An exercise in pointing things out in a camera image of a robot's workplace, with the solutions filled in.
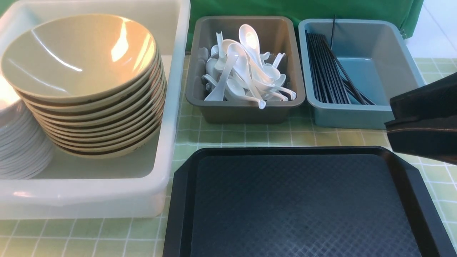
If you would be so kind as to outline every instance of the serving tray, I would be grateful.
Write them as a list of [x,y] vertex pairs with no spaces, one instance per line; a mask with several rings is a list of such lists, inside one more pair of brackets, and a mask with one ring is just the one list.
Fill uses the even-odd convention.
[[164,257],[454,257],[419,171],[382,147],[215,148],[173,180]]

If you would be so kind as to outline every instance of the tray textured surface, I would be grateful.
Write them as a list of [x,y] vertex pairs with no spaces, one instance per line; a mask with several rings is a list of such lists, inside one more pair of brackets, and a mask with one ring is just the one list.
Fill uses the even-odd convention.
[[209,156],[191,256],[421,256],[376,155]]

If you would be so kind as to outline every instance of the green checkered tablecloth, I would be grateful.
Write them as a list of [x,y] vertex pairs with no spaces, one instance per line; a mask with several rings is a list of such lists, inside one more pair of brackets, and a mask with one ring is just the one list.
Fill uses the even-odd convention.
[[[457,59],[416,59],[431,83],[457,72]],[[187,72],[188,58],[185,63]],[[320,128],[307,105],[278,125],[212,125],[187,103],[181,91],[178,133],[165,211],[150,219],[0,221],[0,257],[160,257],[162,256],[173,172],[197,149],[244,146],[380,145],[384,131]],[[457,167],[400,155],[417,167],[447,232],[457,246]]]

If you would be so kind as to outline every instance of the green cloth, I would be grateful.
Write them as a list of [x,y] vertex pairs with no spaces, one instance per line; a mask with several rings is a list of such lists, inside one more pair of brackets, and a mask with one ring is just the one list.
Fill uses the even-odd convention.
[[397,26],[404,38],[413,35],[424,0],[191,0],[187,38],[190,49],[195,23],[204,16],[285,16],[295,28],[306,19],[382,20]]

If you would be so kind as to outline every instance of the utensil container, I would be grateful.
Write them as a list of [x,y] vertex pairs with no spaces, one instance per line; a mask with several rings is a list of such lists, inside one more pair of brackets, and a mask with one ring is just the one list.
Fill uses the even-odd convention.
[[[297,98],[288,102],[267,102],[260,110],[248,101],[204,101],[208,92],[202,76],[205,62],[198,59],[198,50],[208,50],[215,44],[216,33],[222,32],[224,39],[239,41],[238,30],[243,24],[251,25],[259,36],[260,51],[272,54],[285,53],[278,69],[286,75],[284,86],[297,93]],[[289,110],[300,106],[305,100],[305,90],[298,56],[297,41],[292,22],[280,16],[211,16],[200,18],[195,25],[186,82],[186,99],[200,108],[208,123],[281,123]]]
[[332,19],[309,19],[298,25],[308,102],[321,127],[385,129],[393,120],[389,99],[424,85],[398,29],[385,21],[337,19],[333,52],[354,86],[376,105],[322,103],[314,95],[305,31],[330,42]]

